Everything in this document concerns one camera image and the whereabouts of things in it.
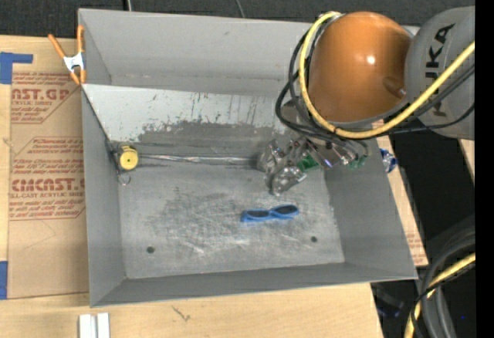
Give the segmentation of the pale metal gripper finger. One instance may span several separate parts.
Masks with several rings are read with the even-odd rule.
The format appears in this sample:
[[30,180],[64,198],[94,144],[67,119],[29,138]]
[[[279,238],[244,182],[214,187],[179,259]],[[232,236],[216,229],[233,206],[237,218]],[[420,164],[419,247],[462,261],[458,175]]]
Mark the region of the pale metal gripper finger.
[[266,174],[266,185],[271,194],[280,196],[306,179],[306,173],[297,166],[285,166]]
[[279,171],[292,164],[290,157],[292,143],[290,141],[271,140],[257,158],[259,171]]

